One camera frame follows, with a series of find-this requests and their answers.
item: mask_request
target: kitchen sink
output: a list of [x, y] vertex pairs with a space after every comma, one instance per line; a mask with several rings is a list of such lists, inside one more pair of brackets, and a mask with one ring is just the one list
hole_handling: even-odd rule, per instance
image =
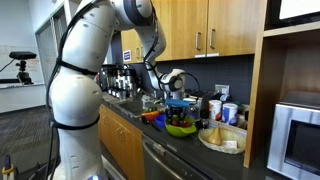
[[143, 102], [141, 99], [128, 100], [117, 104], [118, 108], [126, 114], [130, 114], [133, 117], [140, 117], [142, 113], [146, 111], [148, 107], [157, 107], [158, 110], [164, 109], [165, 106], [161, 104], [153, 104], [147, 102], [145, 107], [143, 107]]

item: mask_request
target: dark gray wall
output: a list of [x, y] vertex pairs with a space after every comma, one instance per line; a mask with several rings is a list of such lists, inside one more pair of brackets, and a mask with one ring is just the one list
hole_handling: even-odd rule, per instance
[[[214, 91], [215, 84], [230, 85], [230, 94], [234, 101], [249, 104], [253, 70], [253, 55], [214, 57], [192, 60], [158, 62], [161, 73], [170, 73], [172, 69], [182, 69], [195, 76], [201, 90]], [[152, 92], [150, 78], [142, 64], [133, 65], [141, 78], [142, 87]], [[186, 75], [186, 89], [197, 89], [195, 80]]]

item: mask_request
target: shelf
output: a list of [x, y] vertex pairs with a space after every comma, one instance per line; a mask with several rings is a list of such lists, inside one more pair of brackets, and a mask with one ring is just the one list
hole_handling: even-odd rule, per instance
[[293, 33], [313, 31], [313, 30], [320, 30], [320, 21], [308, 23], [308, 24], [301, 24], [297, 26], [267, 30], [267, 31], [264, 31], [263, 37], [282, 36], [282, 35], [289, 35]]

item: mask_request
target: microwave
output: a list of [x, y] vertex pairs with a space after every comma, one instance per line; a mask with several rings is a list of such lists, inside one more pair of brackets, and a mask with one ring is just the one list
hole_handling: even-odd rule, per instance
[[320, 179], [320, 94], [289, 92], [276, 104], [267, 168], [290, 179]]

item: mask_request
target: upper cabinet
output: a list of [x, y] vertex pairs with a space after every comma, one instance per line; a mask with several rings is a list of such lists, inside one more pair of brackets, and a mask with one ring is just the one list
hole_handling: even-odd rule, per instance
[[254, 54], [257, 0], [209, 0], [207, 57]]
[[143, 60], [143, 49], [136, 30], [121, 32], [122, 55], [124, 64], [139, 63]]
[[153, 0], [167, 47], [157, 61], [253, 54], [256, 0]]
[[167, 46], [157, 61], [190, 59], [206, 53], [206, 0], [153, 0]]

